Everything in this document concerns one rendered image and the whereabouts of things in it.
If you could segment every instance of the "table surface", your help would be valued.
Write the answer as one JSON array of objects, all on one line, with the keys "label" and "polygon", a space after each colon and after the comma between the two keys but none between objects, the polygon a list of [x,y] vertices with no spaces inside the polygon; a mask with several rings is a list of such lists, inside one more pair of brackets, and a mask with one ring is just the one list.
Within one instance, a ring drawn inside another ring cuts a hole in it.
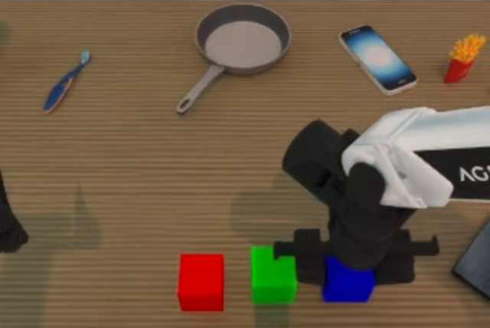
[{"label": "table surface", "polygon": [[[292,29],[271,71],[223,76],[187,116],[175,105],[205,72],[200,17],[220,2],[0,2],[0,164],[31,235],[0,256],[3,328],[488,327],[488,303],[450,268],[490,213],[452,203],[408,222],[439,237],[416,281],[379,287],[362,305],[328,305],[300,286],[289,307],[250,302],[249,247],[325,231],[326,207],[281,172],[290,140],[321,118],[362,131],[389,110],[487,104],[488,52],[448,87],[456,39],[490,35],[488,2],[265,2]],[[337,42],[373,25],[420,77],[382,96]],[[60,108],[46,93],[89,48],[93,61]],[[226,310],[182,314],[178,256],[222,253]]]}]

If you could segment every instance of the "phone screen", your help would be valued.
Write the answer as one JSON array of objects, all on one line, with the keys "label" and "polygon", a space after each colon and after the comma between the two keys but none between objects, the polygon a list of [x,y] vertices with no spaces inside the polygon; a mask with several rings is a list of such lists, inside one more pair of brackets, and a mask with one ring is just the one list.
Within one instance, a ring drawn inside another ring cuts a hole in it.
[{"label": "phone screen", "polygon": [[396,90],[417,79],[372,27],[365,25],[346,31],[341,39],[385,90]]}]

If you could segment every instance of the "gray frying pan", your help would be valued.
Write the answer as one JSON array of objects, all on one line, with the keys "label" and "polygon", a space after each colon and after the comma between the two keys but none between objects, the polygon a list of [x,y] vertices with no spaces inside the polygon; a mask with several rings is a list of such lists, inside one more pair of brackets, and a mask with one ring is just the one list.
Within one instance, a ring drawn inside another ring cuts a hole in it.
[{"label": "gray frying pan", "polygon": [[288,51],[291,32],[284,18],[269,8],[228,5],[202,18],[196,44],[210,67],[177,105],[179,115],[186,114],[222,73],[251,75],[273,67]]}]

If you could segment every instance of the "blue toothbrush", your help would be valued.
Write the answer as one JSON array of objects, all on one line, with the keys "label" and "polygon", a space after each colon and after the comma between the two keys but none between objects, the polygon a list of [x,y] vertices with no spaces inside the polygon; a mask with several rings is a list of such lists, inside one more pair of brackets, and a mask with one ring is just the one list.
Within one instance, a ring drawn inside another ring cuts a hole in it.
[{"label": "blue toothbrush", "polygon": [[80,63],[72,71],[66,74],[61,80],[51,89],[51,92],[47,95],[44,102],[44,113],[52,112],[61,103],[63,98],[67,95],[71,88],[72,83],[75,81],[78,73],[87,65],[90,61],[90,52],[85,50],[80,54]]}]

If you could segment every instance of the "smartphone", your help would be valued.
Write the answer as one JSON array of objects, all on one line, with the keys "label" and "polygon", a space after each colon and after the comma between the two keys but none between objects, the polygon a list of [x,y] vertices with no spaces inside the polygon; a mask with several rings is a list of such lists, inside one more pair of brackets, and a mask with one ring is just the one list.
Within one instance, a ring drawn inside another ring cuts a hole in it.
[{"label": "smartphone", "polygon": [[381,93],[392,96],[417,84],[417,76],[371,26],[343,31],[338,39]]}]

